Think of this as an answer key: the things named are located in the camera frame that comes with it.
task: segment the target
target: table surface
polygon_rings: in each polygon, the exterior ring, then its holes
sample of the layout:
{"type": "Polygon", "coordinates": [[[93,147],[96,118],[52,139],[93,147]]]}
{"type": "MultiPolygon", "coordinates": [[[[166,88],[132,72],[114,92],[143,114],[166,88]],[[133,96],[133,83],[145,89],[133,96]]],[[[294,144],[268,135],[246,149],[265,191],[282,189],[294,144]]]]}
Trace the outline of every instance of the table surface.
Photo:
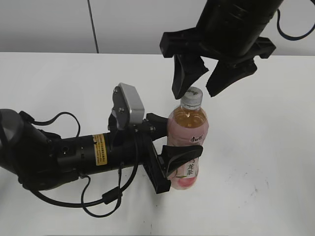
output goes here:
{"type": "MultiPolygon", "coordinates": [[[[212,71],[216,62],[205,59],[212,71]]],[[[256,59],[258,71],[210,98],[210,132],[198,181],[189,190],[156,195],[142,167],[112,216],[50,206],[0,170],[0,235],[314,235],[315,57],[256,59]]],[[[146,112],[168,116],[179,104],[171,92],[173,61],[148,55],[0,53],[0,107],[36,120],[74,113],[81,135],[107,132],[112,91],[135,86],[146,112]]],[[[47,131],[63,138],[76,123],[62,117],[47,131]]],[[[166,140],[156,141],[158,152],[166,140]]],[[[124,181],[131,168],[123,170],[124,181]]],[[[117,186],[116,171],[92,176],[86,200],[117,186]]],[[[79,202],[86,179],[45,192],[79,202]]],[[[114,206],[96,206],[95,213],[114,206]]]]}

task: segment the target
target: plastic bottle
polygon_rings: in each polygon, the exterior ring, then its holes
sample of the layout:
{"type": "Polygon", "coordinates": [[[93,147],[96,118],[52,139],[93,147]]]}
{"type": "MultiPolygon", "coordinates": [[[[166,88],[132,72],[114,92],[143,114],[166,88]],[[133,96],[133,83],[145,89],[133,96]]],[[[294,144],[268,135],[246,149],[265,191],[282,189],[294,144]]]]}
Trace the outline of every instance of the plastic bottle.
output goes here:
{"type": "MultiPolygon", "coordinates": [[[[202,145],[209,129],[205,111],[201,108],[202,91],[190,87],[181,99],[181,105],[169,116],[167,145],[191,146],[202,145]]],[[[198,158],[182,165],[169,176],[172,187],[188,189],[197,180],[199,171],[198,158]]]]}

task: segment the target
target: warning label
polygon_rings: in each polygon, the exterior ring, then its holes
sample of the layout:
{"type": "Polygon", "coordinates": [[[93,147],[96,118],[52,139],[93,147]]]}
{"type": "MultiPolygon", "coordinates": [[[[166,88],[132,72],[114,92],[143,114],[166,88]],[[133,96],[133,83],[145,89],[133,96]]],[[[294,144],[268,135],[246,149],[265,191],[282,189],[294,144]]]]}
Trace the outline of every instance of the warning label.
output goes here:
{"type": "Polygon", "coordinates": [[[106,145],[103,134],[93,135],[95,160],[97,166],[103,166],[107,164],[106,145]]]}

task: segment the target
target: black cable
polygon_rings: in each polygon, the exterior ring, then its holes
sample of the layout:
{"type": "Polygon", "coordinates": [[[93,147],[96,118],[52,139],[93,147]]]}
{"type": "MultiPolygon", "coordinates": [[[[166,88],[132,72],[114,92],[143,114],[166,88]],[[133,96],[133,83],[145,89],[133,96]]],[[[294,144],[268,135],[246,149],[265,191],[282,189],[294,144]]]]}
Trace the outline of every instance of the black cable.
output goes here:
{"type": "MultiPolygon", "coordinates": [[[[54,206],[58,206],[58,207],[66,207],[66,208],[82,208],[83,205],[81,203],[66,203],[66,202],[59,202],[56,200],[53,200],[51,198],[46,197],[45,195],[43,195],[42,193],[40,193],[37,190],[33,190],[33,189],[29,189],[35,196],[37,196],[39,199],[41,199],[42,201],[49,203],[51,205],[54,206]]],[[[90,203],[84,203],[84,205],[86,207],[92,207],[92,206],[96,206],[103,203],[103,199],[97,200],[97,201],[93,201],[90,203]]]]}
{"type": "Polygon", "coordinates": [[[297,37],[294,37],[294,36],[290,36],[290,35],[287,35],[286,33],[284,33],[280,27],[280,17],[281,17],[281,12],[280,10],[278,9],[277,10],[277,13],[278,13],[278,19],[277,19],[277,29],[278,29],[278,32],[279,34],[287,39],[287,40],[290,40],[290,41],[298,41],[298,40],[301,40],[307,36],[309,36],[314,30],[315,30],[315,23],[313,25],[313,27],[311,28],[310,31],[308,31],[306,34],[302,35],[302,36],[297,36],[297,37]]]}
{"type": "MultiPolygon", "coordinates": [[[[121,181],[122,181],[122,166],[119,167],[118,175],[119,175],[118,187],[120,188],[120,184],[121,184],[121,181]]],[[[87,188],[89,187],[89,185],[91,183],[91,177],[89,177],[89,176],[81,176],[81,178],[88,178],[88,183],[84,187],[83,192],[81,194],[81,204],[82,204],[82,208],[83,208],[83,210],[85,211],[86,214],[88,214],[88,215],[90,215],[92,217],[95,217],[95,218],[104,218],[104,217],[107,217],[107,216],[110,216],[111,214],[113,214],[120,207],[120,205],[122,203],[122,195],[121,194],[118,196],[115,208],[111,212],[109,212],[107,214],[104,214],[104,215],[96,215],[96,214],[90,212],[86,208],[86,204],[84,203],[84,194],[85,194],[85,191],[87,190],[87,188]]]]}
{"type": "Polygon", "coordinates": [[[80,131],[81,131],[81,125],[77,119],[77,117],[75,117],[74,114],[70,113],[70,112],[60,112],[59,114],[57,114],[55,117],[53,117],[52,119],[48,120],[48,121],[35,121],[33,118],[32,120],[30,120],[30,122],[34,125],[39,125],[39,126],[47,126],[47,125],[50,125],[52,123],[54,123],[60,116],[62,115],[69,115],[71,117],[73,117],[75,119],[75,121],[77,122],[78,124],[78,132],[77,132],[77,135],[75,136],[76,138],[79,137],[80,135],[80,131]]]}
{"type": "Polygon", "coordinates": [[[95,48],[96,48],[96,53],[99,53],[90,0],[88,0],[88,7],[89,7],[89,14],[90,14],[90,20],[91,20],[91,25],[92,25],[92,31],[93,31],[93,37],[94,37],[94,44],[95,44],[95,48]]]}
{"type": "MultiPolygon", "coordinates": [[[[139,149],[138,149],[138,144],[137,144],[137,139],[136,139],[136,135],[134,133],[133,134],[133,140],[134,140],[134,144],[135,144],[135,149],[136,149],[136,157],[135,157],[135,162],[134,162],[134,165],[133,165],[133,169],[132,169],[132,173],[128,179],[128,181],[124,184],[124,186],[122,188],[120,188],[120,185],[121,185],[121,180],[122,180],[122,164],[120,165],[119,167],[119,170],[118,170],[118,175],[119,175],[119,180],[118,180],[118,188],[120,189],[120,193],[122,193],[123,191],[125,191],[129,186],[130,184],[132,183],[132,181],[134,180],[134,177],[137,173],[137,170],[138,170],[138,165],[139,165],[139,149]]],[[[92,212],[90,212],[87,208],[86,208],[86,204],[84,203],[84,194],[85,194],[85,191],[87,190],[87,188],[89,187],[90,183],[91,183],[91,178],[87,175],[84,175],[82,176],[81,178],[88,178],[88,183],[87,185],[85,186],[85,188],[83,189],[83,192],[81,194],[81,204],[83,205],[83,210],[90,216],[93,216],[95,218],[104,218],[104,217],[107,217],[111,214],[113,214],[121,205],[122,203],[122,194],[120,194],[118,196],[118,199],[117,199],[117,202],[116,202],[116,205],[115,205],[115,208],[110,212],[110,213],[107,213],[107,214],[104,214],[104,215],[96,215],[92,212]]]]}

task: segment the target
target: bottle cap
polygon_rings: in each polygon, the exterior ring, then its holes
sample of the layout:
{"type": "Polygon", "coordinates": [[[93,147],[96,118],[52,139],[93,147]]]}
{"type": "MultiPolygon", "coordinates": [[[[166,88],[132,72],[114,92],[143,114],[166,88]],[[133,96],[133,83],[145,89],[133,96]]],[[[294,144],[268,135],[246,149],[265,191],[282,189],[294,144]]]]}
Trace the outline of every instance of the bottle cap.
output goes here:
{"type": "Polygon", "coordinates": [[[181,99],[181,106],[189,109],[196,110],[201,107],[202,91],[196,87],[190,87],[181,99]]]}

